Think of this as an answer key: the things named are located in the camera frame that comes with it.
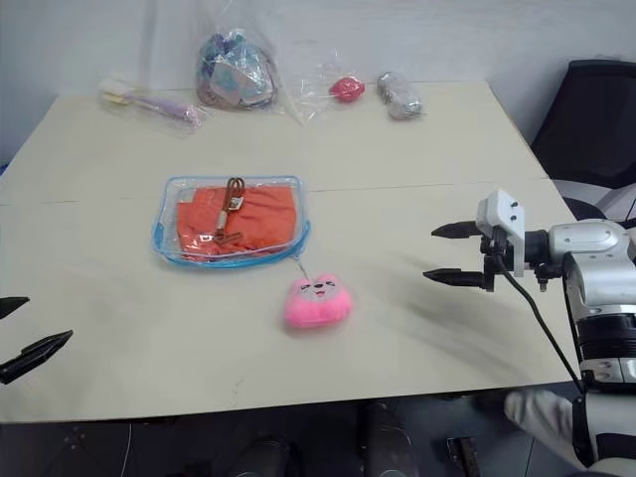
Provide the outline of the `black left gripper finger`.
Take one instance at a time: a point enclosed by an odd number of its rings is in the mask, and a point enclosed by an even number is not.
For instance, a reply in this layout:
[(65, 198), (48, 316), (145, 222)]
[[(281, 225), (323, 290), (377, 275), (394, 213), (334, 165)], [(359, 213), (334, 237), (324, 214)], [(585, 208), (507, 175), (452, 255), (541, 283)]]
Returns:
[(24, 348), (21, 353), (1, 364), (0, 382), (8, 385), (51, 359), (71, 338), (74, 331), (51, 335)]
[(0, 298), (0, 319), (4, 319), (30, 301), (26, 296), (11, 296)]

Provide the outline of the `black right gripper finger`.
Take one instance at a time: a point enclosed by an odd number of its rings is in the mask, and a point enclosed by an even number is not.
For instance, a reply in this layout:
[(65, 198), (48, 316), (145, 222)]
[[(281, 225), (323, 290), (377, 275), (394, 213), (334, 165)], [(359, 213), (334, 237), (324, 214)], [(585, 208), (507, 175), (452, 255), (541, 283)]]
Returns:
[(436, 268), (422, 275), (432, 281), (455, 287), (484, 288), (484, 274), (479, 271), (464, 271), (460, 268)]
[(430, 234), (443, 239), (468, 239), (479, 237), (481, 231), (477, 228), (475, 221), (464, 221), (442, 225)]

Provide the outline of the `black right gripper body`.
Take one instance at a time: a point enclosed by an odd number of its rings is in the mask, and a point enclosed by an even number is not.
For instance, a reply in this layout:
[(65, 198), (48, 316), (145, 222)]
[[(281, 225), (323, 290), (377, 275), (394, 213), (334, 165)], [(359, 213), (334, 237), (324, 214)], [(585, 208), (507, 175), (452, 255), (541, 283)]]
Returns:
[(507, 270), (508, 246), (508, 236), (505, 232), (492, 232), (490, 237), (482, 235), (480, 243), (480, 251), (484, 255), (482, 289), (493, 292), (495, 276), (502, 273), (501, 268)]

